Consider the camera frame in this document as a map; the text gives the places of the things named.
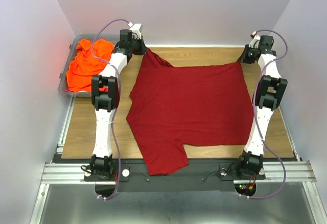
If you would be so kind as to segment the dark red t shirt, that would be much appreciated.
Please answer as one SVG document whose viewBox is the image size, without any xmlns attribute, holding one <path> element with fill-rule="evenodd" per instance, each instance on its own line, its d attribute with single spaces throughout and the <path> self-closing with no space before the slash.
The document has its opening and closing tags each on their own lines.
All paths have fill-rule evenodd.
<svg viewBox="0 0 327 224">
<path fill-rule="evenodd" d="M 238 62 L 175 67 L 153 51 L 143 56 L 126 117 L 148 173 L 188 165 L 185 145 L 245 145 L 253 108 Z"/>
</svg>

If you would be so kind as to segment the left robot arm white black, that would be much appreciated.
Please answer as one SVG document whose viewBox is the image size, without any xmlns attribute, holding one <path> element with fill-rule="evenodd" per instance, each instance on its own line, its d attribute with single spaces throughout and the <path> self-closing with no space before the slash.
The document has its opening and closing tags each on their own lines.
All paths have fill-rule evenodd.
<svg viewBox="0 0 327 224">
<path fill-rule="evenodd" d="M 111 134 L 120 102 L 120 73 L 133 55 L 147 52 L 141 34 L 141 24 L 120 30 L 120 39 L 114 46 L 110 60 L 97 57 L 107 63 L 103 71 L 91 78 L 91 102 L 95 108 L 95 146 L 90 163 L 82 166 L 85 181 L 110 181 L 117 176 L 112 162 Z"/>
</svg>

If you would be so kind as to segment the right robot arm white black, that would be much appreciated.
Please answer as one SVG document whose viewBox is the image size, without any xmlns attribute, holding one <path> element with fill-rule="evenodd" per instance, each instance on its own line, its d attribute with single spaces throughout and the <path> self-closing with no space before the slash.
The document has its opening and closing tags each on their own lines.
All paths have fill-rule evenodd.
<svg viewBox="0 0 327 224">
<path fill-rule="evenodd" d="M 264 148 L 270 119 L 280 106 L 288 81 L 279 74 L 276 52 L 272 49 L 274 38 L 268 35 L 251 34 L 251 42 L 238 62 L 257 63 L 261 73 L 252 97 L 253 123 L 248 141 L 236 165 L 236 174 L 241 179 L 263 175 Z"/>
</svg>

